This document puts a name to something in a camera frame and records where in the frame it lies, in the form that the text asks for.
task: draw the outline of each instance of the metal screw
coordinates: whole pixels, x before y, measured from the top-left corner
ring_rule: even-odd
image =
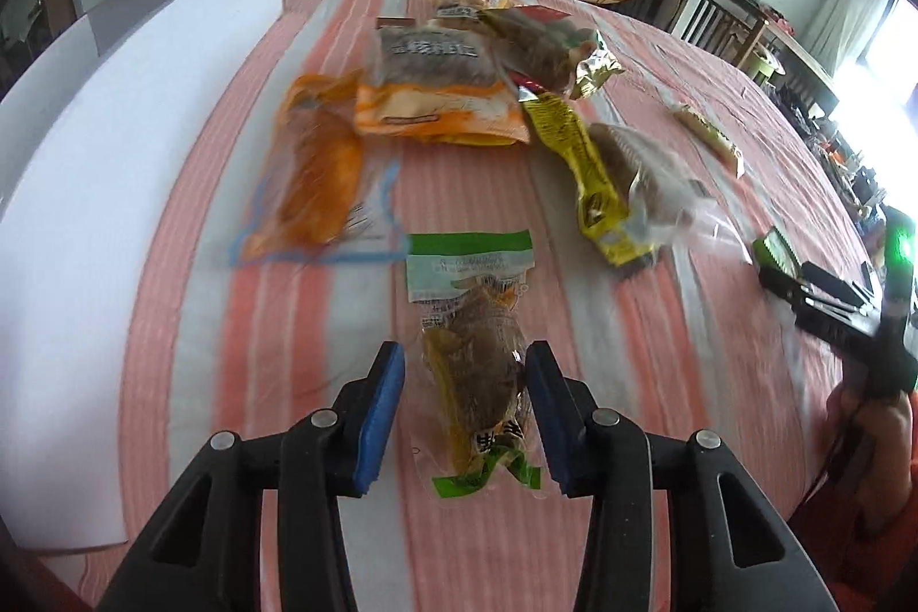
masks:
[[[721,445],[721,437],[718,436],[713,431],[699,431],[695,434],[695,441],[698,441],[698,445],[704,449],[717,449]]]
[[[598,407],[593,411],[593,423],[597,426],[616,426],[620,420],[621,415],[610,407]]]
[[[309,422],[316,428],[331,428],[338,422],[338,414],[328,408],[317,410],[312,414],[312,418],[309,418]]]
[[[234,436],[229,431],[221,431],[219,433],[214,433],[213,436],[210,436],[210,447],[217,451],[229,449],[235,443],[236,436]]]

